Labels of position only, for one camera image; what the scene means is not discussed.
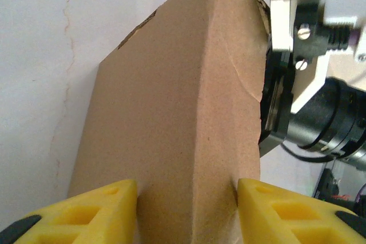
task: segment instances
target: cardboard box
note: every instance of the cardboard box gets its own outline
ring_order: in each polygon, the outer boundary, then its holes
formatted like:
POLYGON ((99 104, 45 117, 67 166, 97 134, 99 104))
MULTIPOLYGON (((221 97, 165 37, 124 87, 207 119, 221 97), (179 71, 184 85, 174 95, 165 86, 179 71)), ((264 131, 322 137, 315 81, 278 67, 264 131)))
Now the cardboard box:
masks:
POLYGON ((240 243, 237 180, 260 172, 265 9, 168 0, 122 41, 100 64, 69 195, 136 179, 136 242, 240 243))

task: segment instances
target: box flap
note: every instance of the box flap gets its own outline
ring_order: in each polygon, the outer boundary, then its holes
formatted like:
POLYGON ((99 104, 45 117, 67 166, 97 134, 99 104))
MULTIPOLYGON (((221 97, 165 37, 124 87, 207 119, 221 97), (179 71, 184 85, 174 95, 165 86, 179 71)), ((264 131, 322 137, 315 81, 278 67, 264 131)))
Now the box flap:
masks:
POLYGON ((168 0, 100 65, 69 195, 133 178, 143 243, 236 243, 259 178, 257 0, 168 0))

